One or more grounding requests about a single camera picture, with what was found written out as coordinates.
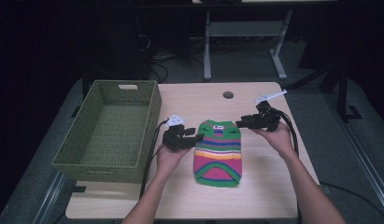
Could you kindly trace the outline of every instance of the colorful striped knit cap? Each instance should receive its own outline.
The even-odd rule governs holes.
[[[242,174],[241,133],[231,121],[204,121],[198,133],[204,139],[194,150],[193,171],[198,183],[235,187]]]

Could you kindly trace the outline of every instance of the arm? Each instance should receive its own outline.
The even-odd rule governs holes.
[[[346,223],[329,198],[322,193],[302,164],[292,146],[288,126],[279,123],[274,132],[253,130],[264,137],[285,161],[291,175],[296,198],[306,223]]]
[[[122,223],[153,223],[162,198],[166,181],[172,172],[178,167],[180,160],[189,149],[173,152],[167,146],[163,146],[157,153],[157,172],[147,187],[141,199],[127,215]]]

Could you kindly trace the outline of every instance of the forearm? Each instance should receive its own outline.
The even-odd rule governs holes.
[[[145,190],[142,198],[122,223],[153,223],[167,179],[168,177],[165,175],[156,174],[151,180],[148,188]]]
[[[346,223],[296,154],[282,155],[282,158],[290,171],[293,188],[305,223]]]

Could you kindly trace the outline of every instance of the green wicker basket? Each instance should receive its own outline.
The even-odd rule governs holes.
[[[161,105],[155,81],[96,80],[52,165],[76,180],[141,183]]]

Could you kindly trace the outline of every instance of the round hole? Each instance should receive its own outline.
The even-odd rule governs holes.
[[[230,91],[226,91],[223,93],[223,97],[226,99],[232,99],[233,97],[235,97],[235,95]]]

